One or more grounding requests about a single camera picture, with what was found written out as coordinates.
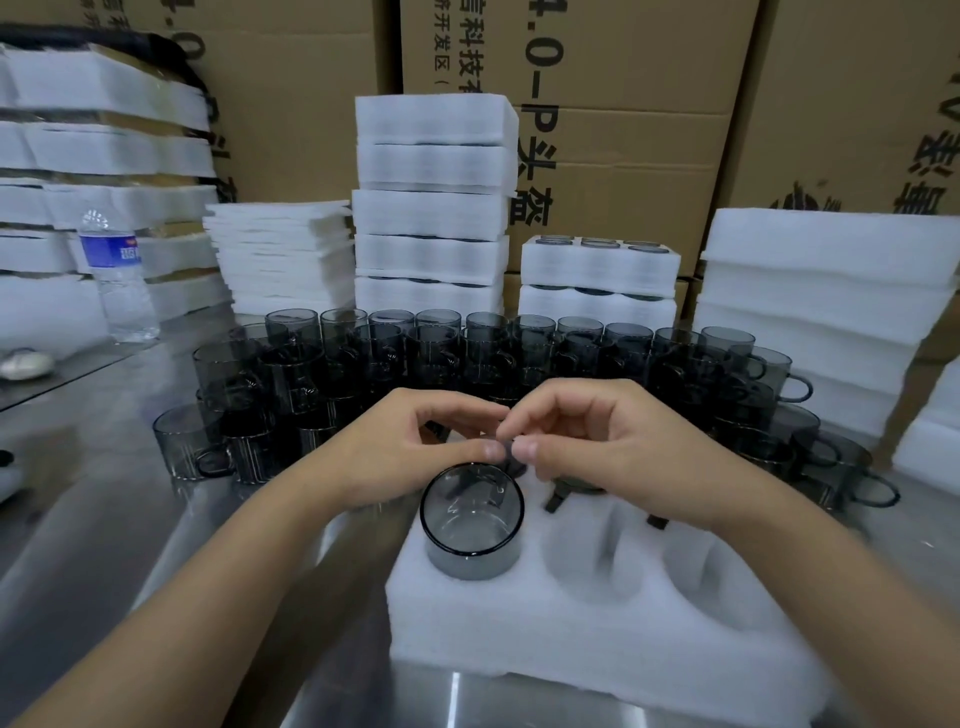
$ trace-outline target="plastic bottle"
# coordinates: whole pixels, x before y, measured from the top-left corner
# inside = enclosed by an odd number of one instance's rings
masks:
[[[160,323],[143,279],[136,235],[124,218],[112,206],[100,204],[87,210],[78,233],[110,336],[117,343],[156,339]]]

